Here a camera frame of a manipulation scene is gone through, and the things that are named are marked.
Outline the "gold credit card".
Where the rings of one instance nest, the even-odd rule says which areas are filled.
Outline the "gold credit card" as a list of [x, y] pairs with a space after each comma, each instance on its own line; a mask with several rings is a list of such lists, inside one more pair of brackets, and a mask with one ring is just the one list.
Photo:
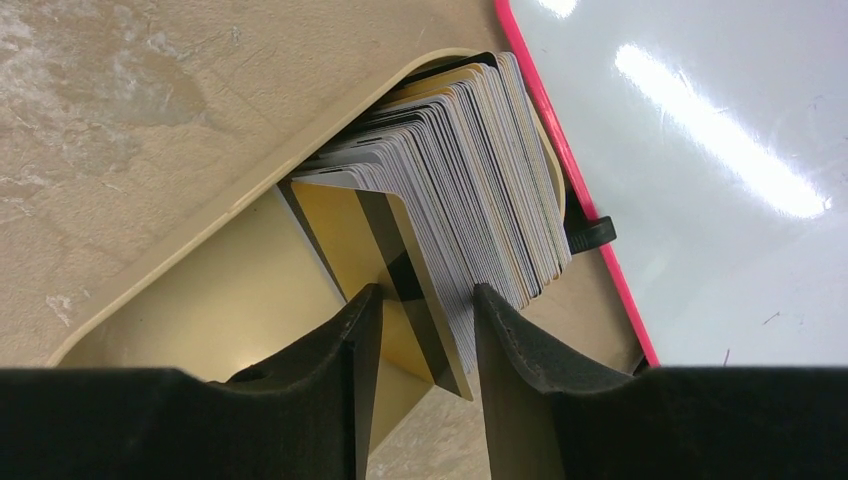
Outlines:
[[380, 285], [382, 357], [429, 384], [472, 399], [447, 314], [400, 198], [294, 180], [278, 187], [345, 299], [367, 284]]

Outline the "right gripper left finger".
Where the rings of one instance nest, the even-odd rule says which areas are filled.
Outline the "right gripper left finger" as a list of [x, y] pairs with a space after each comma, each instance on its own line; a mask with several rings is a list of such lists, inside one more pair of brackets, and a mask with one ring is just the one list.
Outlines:
[[5, 479], [361, 479], [383, 326], [369, 284], [226, 382], [173, 368], [5, 369]]

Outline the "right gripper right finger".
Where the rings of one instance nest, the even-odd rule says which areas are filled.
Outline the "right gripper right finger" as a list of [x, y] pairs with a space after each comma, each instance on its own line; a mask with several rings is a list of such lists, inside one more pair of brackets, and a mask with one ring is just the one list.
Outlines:
[[495, 479], [843, 479], [847, 372], [656, 367], [574, 350], [493, 287], [473, 291]]

